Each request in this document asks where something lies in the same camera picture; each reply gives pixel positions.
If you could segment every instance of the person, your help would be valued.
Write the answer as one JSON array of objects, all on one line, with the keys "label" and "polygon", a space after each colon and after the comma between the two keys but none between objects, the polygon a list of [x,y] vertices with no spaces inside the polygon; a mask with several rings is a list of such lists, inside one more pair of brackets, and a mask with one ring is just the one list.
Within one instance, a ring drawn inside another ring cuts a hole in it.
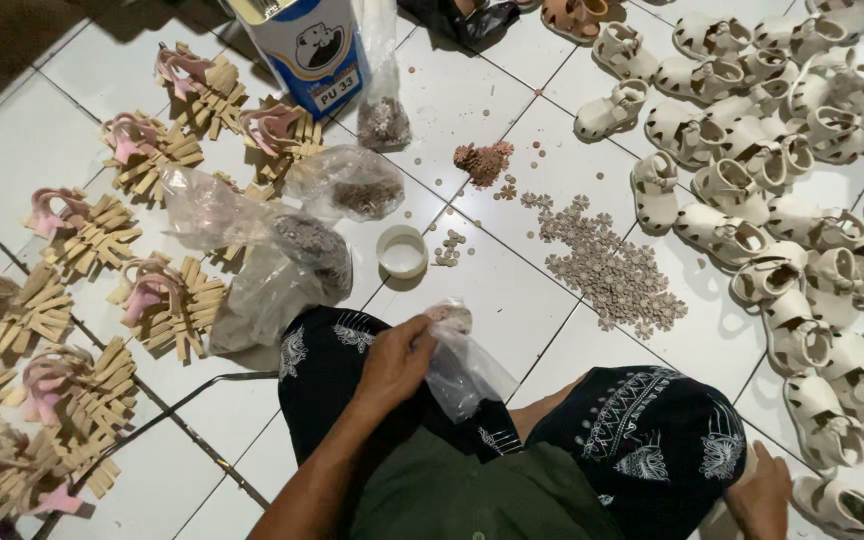
[{"label": "person", "polygon": [[725,497],[746,538],[786,538],[786,463],[713,387],[593,368],[521,409],[453,423],[425,383],[424,315],[390,327],[319,306],[283,336],[279,400],[299,467],[249,540],[687,538]]}]

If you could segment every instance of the white embroidery pattern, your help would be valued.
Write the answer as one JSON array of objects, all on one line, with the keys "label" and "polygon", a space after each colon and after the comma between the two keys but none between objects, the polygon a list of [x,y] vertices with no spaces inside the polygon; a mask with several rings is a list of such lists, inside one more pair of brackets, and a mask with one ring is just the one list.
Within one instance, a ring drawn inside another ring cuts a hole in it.
[{"label": "white embroidery pattern", "polygon": [[745,435],[736,411],[718,401],[714,403],[715,424],[713,418],[708,419],[708,435],[702,437],[705,456],[699,472],[706,480],[726,481],[736,473],[738,459],[745,448]]},{"label": "white embroidery pattern", "polygon": [[499,456],[505,456],[522,448],[522,441],[519,440],[519,436],[514,433],[507,433],[505,429],[489,433],[485,427],[479,425],[479,436],[482,436],[482,442],[488,448],[495,450]]},{"label": "white embroidery pattern", "polygon": [[659,446],[661,440],[661,433],[650,437],[648,443],[619,459],[614,469],[623,475],[643,481],[669,482],[666,457]]},{"label": "white embroidery pattern", "polygon": [[678,371],[664,367],[630,374],[622,387],[612,392],[603,403],[595,423],[589,428],[589,436],[584,441],[582,437],[576,437],[576,442],[582,445],[582,457],[596,461],[614,457],[619,442],[635,433],[636,422],[645,408],[659,397],[669,382],[685,377]]},{"label": "white embroidery pattern", "polygon": [[343,325],[332,325],[332,330],[343,345],[354,345],[359,354],[365,353],[372,342],[376,341],[374,335]]},{"label": "white embroidery pattern", "polygon": [[278,368],[279,377],[285,379],[288,376],[297,377],[296,364],[306,359],[306,353],[309,352],[306,344],[303,343],[303,334],[306,329],[299,326],[298,329],[285,337],[282,340],[282,347],[279,349],[282,353],[282,363]]}]

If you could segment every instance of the brown sandal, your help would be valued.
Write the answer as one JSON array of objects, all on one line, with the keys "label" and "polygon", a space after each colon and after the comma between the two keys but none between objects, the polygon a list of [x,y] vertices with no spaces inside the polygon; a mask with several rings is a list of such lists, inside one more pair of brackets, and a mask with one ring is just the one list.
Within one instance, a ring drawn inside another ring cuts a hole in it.
[{"label": "brown sandal", "polygon": [[609,12],[606,0],[543,0],[545,27],[579,43],[591,42],[599,34],[599,22]]}]

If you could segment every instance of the hand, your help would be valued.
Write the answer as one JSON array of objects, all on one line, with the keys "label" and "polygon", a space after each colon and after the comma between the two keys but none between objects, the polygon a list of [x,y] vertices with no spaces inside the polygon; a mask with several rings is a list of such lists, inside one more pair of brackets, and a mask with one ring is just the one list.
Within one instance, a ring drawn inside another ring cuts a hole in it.
[{"label": "hand", "polygon": [[752,443],[758,462],[749,478],[726,490],[726,504],[746,538],[786,540],[792,480],[786,460],[772,457],[761,441]]},{"label": "hand", "polygon": [[416,315],[378,332],[368,348],[362,378],[352,396],[356,407],[385,418],[416,393],[436,345],[435,338],[426,332],[431,323],[426,315]]}]

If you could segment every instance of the plastic bag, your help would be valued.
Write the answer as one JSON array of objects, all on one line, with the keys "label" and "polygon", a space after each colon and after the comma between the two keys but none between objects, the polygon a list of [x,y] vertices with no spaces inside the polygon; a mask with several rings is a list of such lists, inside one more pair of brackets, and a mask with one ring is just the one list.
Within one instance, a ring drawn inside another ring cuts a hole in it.
[{"label": "plastic bag", "polygon": [[359,27],[371,74],[359,104],[358,138],[375,150],[412,142],[409,116],[399,100],[396,19],[396,0],[362,0]]},{"label": "plastic bag", "polygon": [[232,278],[210,334],[211,353],[276,346],[305,308],[349,298],[353,258],[335,230],[288,204],[258,202],[207,173],[159,168],[176,237],[189,249],[254,246]]},{"label": "plastic bag", "polygon": [[395,212],[405,200],[405,180],[385,157],[342,144],[293,164],[282,194],[302,201],[302,209],[319,219],[361,223]]},{"label": "plastic bag", "polygon": [[462,15],[454,0],[398,0],[398,6],[432,32],[466,46],[504,32],[520,13],[515,2],[477,9],[469,17]]},{"label": "plastic bag", "polygon": [[469,336],[473,318],[462,300],[445,299],[425,314],[434,321],[429,334],[438,340],[425,381],[442,412],[458,424],[482,400],[508,401],[519,383]]}]

